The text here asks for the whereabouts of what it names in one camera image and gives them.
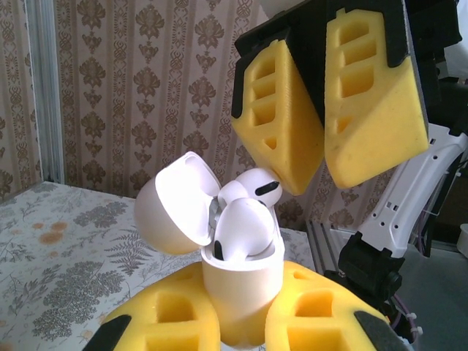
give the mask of yellow foam pad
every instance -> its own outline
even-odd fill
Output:
[[[304,193],[323,160],[324,130],[284,40],[245,70],[242,106],[231,121],[257,166],[274,171],[290,194]]]
[[[328,22],[325,159],[340,188],[356,186],[426,151],[426,122],[411,57],[387,65],[380,12]]]
[[[386,322],[376,309],[341,285],[297,263],[284,263],[281,292],[265,324],[268,351],[375,351],[354,312]]]
[[[132,317],[114,351],[219,351],[218,317],[203,286],[200,262],[145,288],[105,322]]]

